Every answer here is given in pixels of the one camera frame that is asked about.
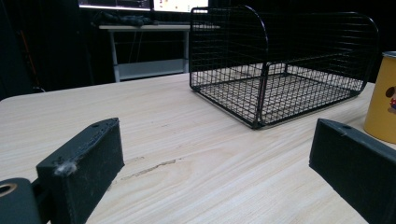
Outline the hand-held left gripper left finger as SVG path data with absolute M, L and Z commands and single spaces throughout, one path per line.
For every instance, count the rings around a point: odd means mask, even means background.
M 52 152 L 36 166 L 53 201 L 52 224 L 85 224 L 124 166 L 120 121 L 105 119 Z

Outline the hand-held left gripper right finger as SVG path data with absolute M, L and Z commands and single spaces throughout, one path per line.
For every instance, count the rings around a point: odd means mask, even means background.
M 396 224 L 396 150 L 344 123 L 319 119 L 309 166 L 369 224 Z

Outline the yellow cup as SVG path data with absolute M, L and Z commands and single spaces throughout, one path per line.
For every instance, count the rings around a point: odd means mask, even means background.
M 385 51 L 382 55 L 363 130 L 396 144 L 396 51 Z

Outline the white metal desk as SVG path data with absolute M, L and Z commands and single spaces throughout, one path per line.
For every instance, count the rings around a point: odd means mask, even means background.
M 129 25 L 100 25 L 100 30 L 109 34 L 112 52 L 114 78 L 116 82 L 144 77 L 157 77 L 172 74 L 187 74 L 189 69 L 189 32 L 191 27 L 187 24 L 160 24 L 143 25 L 141 27 Z M 142 63 L 119 63 L 116 50 L 115 33 L 147 33 L 147 32 L 182 32 L 183 56 L 181 59 L 162 60 Z

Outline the dark cloth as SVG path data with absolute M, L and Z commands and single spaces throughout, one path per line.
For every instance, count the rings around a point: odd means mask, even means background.
M 93 18 L 93 23 L 99 25 L 128 25 L 141 27 L 143 25 L 150 25 L 153 21 L 150 18 L 140 15 L 120 16 L 107 12 L 99 12 Z

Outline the computer monitor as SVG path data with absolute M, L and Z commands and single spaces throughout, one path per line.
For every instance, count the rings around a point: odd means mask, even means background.
M 207 7 L 209 0 L 153 0 L 153 9 L 162 12 L 189 13 L 194 7 Z
M 115 9 L 115 10 L 142 10 L 151 9 L 149 0 L 78 0 L 82 8 Z

